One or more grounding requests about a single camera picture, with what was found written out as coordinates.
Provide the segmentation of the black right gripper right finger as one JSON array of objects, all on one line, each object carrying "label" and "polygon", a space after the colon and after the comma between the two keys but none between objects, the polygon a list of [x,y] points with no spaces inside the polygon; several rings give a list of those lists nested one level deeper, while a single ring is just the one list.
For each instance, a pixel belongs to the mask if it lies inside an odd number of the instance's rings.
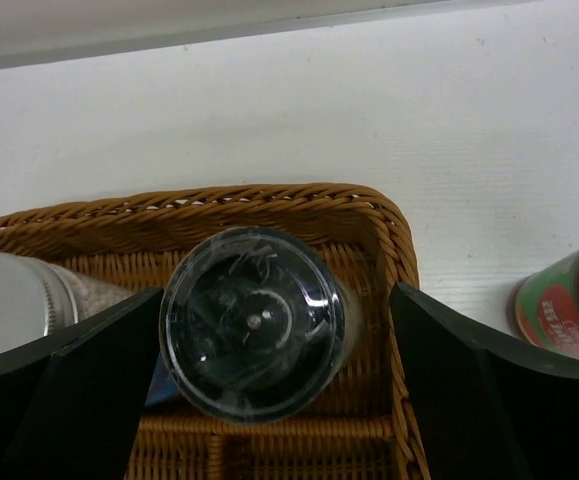
[{"label": "black right gripper right finger", "polygon": [[579,360],[406,283],[390,304],[432,478],[579,479]]}]

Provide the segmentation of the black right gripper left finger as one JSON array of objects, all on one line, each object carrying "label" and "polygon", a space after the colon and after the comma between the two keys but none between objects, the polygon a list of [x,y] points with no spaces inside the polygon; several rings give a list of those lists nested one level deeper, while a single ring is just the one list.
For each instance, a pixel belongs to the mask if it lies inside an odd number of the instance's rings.
[{"label": "black right gripper left finger", "polygon": [[0,479],[124,477],[160,351],[163,289],[0,354]]}]

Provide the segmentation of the sago jar blue label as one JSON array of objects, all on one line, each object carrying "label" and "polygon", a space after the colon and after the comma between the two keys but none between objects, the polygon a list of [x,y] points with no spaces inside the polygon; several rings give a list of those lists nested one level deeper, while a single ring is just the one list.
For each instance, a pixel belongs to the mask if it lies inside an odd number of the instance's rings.
[{"label": "sago jar blue label", "polygon": [[0,354],[91,318],[131,295],[55,264],[0,253]]}]

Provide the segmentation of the brown sauce bottle red label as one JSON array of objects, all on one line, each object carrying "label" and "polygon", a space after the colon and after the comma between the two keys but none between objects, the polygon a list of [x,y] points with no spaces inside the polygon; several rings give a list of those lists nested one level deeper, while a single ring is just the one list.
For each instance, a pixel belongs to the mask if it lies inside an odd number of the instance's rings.
[{"label": "brown sauce bottle red label", "polygon": [[579,359],[579,250],[523,279],[509,314],[529,343]]}]

